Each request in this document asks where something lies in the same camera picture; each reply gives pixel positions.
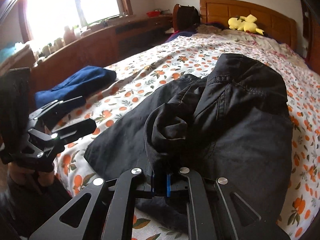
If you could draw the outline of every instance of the window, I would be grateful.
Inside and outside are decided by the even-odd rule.
[[[64,27],[81,27],[99,20],[132,14],[128,0],[26,0],[29,38],[39,47],[63,36]]]

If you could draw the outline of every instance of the human hand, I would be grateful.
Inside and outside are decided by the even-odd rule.
[[[28,174],[35,171],[19,167],[15,162],[8,164],[8,171],[11,179],[18,185],[26,185],[28,183]],[[42,187],[48,187],[54,182],[54,172],[38,172],[38,182]]]

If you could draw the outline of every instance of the black clothing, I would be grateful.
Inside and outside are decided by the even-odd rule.
[[[71,200],[57,179],[42,195],[32,187],[16,184],[10,176],[7,184],[6,191],[0,192],[0,228],[5,236],[1,239],[29,237]]]
[[[207,77],[185,75],[158,88],[101,133],[84,157],[105,180],[144,169],[147,156],[155,176],[184,166],[206,178],[226,177],[276,222],[292,167],[286,102],[278,73],[243,55],[222,54]],[[148,200],[139,203],[156,219],[183,226],[153,212]]]

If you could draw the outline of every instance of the black metal bracket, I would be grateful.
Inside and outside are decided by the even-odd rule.
[[[203,179],[181,168],[171,185],[171,197],[186,199],[190,240],[289,240],[274,222],[253,209],[227,179]],[[135,198],[152,198],[154,190],[139,190],[150,178],[140,168],[118,179],[95,179],[41,226],[30,240],[130,240]],[[216,196],[209,203],[207,194]]]
[[[29,68],[22,68],[0,77],[0,133],[4,141],[0,158],[4,164],[15,161],[24,168],[51,172],[52,162],[64,146],[93,133],[97,126],[89,118],[47,134],[86,100],[55,100],[28,115],[29,73]]]

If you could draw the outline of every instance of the red bowl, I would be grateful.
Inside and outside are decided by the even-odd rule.
[[[147,15],[151,18],[151,17],[157,17],[160,15],[161,12],[157,12],[157,11],[152,11],[152,12],[148,12]]]

